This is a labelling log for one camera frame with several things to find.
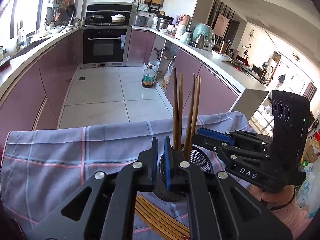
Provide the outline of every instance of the bottle label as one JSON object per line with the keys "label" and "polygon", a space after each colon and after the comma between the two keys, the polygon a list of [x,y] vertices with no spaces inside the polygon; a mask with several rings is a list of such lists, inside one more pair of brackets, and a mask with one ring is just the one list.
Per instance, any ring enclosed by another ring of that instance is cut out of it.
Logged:
{"label": "bottle label", "polygon": [[143,76],[143,84],[146,85],[146,86],[150,86],[150,85],[153,85],[153,82],[155,80],[155,77],[148,77],[146,75]]}

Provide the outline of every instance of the pink sleeve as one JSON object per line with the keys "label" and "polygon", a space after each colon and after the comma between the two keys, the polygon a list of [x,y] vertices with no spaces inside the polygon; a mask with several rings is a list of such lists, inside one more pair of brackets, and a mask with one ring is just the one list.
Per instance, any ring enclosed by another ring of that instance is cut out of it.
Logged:
{"label": "pink sleeve", "polygon": [[272,213],[291,230],[293,239],[296,239],[312,220],[308,218],[306,211],[299,208],[296,198],[286,207]]}

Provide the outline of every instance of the oven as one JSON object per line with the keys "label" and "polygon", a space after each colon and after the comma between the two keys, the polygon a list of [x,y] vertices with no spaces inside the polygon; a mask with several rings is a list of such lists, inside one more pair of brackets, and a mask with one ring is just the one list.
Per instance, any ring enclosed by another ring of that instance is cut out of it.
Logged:
{"label": "oven", "polygon": [[84,29],[84,67],[125,66],[130,30],[97,27]]}

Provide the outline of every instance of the human hand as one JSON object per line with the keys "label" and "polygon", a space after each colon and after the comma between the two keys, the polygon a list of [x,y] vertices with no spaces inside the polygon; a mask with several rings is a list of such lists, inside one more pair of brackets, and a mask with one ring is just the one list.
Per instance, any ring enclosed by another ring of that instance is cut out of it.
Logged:
{"label": "human hand", "polygon": [[287,205],[294,195],[294,186],[287,185],[278,193],[263,192],[261,188],[255,185],[250,186],[250,193],[259,201],[275,202],[275,207]]}

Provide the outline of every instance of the plaid tablecloth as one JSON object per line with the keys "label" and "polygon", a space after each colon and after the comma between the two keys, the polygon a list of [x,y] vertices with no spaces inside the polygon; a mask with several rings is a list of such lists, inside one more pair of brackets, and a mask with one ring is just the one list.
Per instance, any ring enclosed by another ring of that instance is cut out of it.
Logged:
{"label": "plaid tablecloth", "polygon": [[[187,118],[183,118],[183,137],[186,126]],[[200,127],[223,133],[235,129],[254,131],[239,112],[199,116],[196,128]],[[160,160],[166,136],[170,136],[172,141],[172,119],[10,132],[0,174],[4,208],[28,232],[95,172],[114,173],[136,161],[141,151],[151,148],[153,137],[159,140]],[[216,153],[204,152],[211,160],[215,173],[224,169]],[[249,185],[238,178],[237,181],[244,187]],[[168,215],[188,226],[185,200],[167,203],[153,193],[142,194]],[[162,238],[136,215],[133,239]]]}

